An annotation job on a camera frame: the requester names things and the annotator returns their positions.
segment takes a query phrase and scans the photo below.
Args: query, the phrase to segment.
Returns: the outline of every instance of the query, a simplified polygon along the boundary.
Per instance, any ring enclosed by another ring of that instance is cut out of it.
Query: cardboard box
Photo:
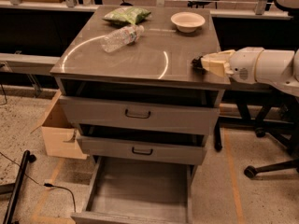
[[[41,127],[47,155],[84,160],[87,155],[82,153],[76,138],[78,132],[67,121],[59,104],[60,96],[57,91],[34,130]]]

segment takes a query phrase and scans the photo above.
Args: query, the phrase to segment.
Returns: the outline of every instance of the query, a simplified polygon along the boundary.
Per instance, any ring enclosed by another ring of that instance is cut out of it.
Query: green plastic bag
[[[148,17],[150,11],[141,7],[120,7],[105,15],[103,20],[116,25],[139,24]]]

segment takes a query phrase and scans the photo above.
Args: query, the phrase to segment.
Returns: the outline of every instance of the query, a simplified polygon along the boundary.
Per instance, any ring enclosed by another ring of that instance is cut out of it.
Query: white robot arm
[[[219,67],[215,67],[222,65],[223,73],[237,82],[268,84],[299,96],[299,50],[295,53],[292,50],[244,48],[209,54],[202,57],[201,62],[210,71],[219,71]]]

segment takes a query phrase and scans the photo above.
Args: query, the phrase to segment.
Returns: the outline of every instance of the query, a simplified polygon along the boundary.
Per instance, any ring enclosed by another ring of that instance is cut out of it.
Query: black chair base
[[[278,171],[278,170],[285,170],[285,169],[291,169],[295,168],[297,172],[299,173],[299,159],[294,161],[284,161],[280,163],[276,163],[273,165],[267,165],[263,167],[255,168],[253,166],[248,166],[244,170],[244,175],[248,178],[253,178],[259,173],[266,173],[271,171]]]
[[[296,168],[299,172],[299,100],[295,97],[273,90],[269,97],[260,105],[262,108],[255,119],[252,119],[248,110],[249,101],[247,94],[242,95],[242,92],[233,93],[233,98],[237,104],[241,118],[219,117],[215,126],[215,149],[220,151],[222,149],[220,126],[222,127],[246,127],[251,128],[257,137],[264,137],[266,133],[271,134],[276,138],[285,148],[286,151],[294,157],[293,161],[285,161],[264,167],[255,168],[248,166],[244,174],[249,178],[253,178],[258,173],[271,172],[277,170]],[[265,117],[272,107],[283,107],[284,112],[281,114],[283,119],[289,121],[265,121]],[[290,139],[287,139],[283,134],[289,134]]]

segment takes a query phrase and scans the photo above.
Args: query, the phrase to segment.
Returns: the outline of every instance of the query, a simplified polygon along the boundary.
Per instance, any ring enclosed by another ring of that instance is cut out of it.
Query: drawer cabinet
[[[193,69],[220,51],[207,9],[196,32],[176,32],[183,8],[148,7],[140,42],[106,53],[98,38],[115,28],[99,7],[51,70],[82,151],[98,159],[77,223],[189,224],[190,187],[205,157],[228,77]]]

